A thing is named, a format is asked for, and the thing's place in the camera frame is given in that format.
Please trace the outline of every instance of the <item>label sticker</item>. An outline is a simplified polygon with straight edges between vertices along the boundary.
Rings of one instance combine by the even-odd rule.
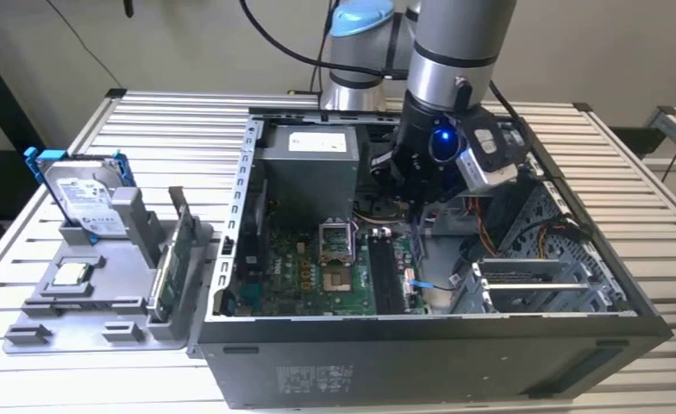
[[[347,135],[323,132],[294,132],[290,134],[290,151],[344,153],[347,151]]]
[[[352,365],[278,367],[278,387],[283,394],[348,393]]]
[[[100,235],[125,235],[119,213],[111,208],[111,194],[105,185],[93,179],[59,179],[68,214],[80,226]]]

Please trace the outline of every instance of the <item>green circuit board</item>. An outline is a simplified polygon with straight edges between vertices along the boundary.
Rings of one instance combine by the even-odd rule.
[[[355,262],[322,266],[318,233],[271,234],[270,274],[259,284],[242,285],[240,313],[255,317],[363,316],[376,315],[366,236],[355,241]],[[404,269],[416,268],[410,242],[395,239],[398,283],[404,283]],[[424,313],[420,295],[408,313]]]

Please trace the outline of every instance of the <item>aluminum table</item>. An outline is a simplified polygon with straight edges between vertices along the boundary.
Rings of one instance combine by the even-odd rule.
[[[218,230],[228,215],[248,107],[315,105],[310,96],[129,91],[104,100],[69,150],[112,154],[120,149],[129,156],[148,209],[161,218],[173,218],[167,187],[183,185],[192,211]],[[399,110],[400,105],[394,101],[390,107]],[[496,103],[486,106],[503,111]],[[676,411],[676,198],[592,111],[568,103],[518,103],[515,108],[675,336],[574,401],[332,407],[318,412]],[[189,359],[184,350],[5,355],[4,333],[59,248],[60,221],[61,214],[40,189],[0,241],[0,411],[227,411],[204,361]]]

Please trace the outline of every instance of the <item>side panel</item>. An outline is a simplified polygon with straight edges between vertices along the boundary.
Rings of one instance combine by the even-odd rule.
[[[203,345],[231,408],[571,398],[653,339],[520,338]]]

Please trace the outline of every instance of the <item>motherboard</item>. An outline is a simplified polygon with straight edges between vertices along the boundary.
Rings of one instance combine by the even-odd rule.
[[[270,268],[259,281],[240,286],[240,316],[426,313],[422,293],[406,283],[406,278],[418,274],[408,237],[378,237],[352,223],[347,228],[346,236],[338,231],[271,232]],[[372,246],[379,241],[387,245],[380,254]],[[334,260],[326,261],[327,251]],[[339,254],[348,251],[350,258]],[[384,309],[388,296],[396,304],[391,312]]]

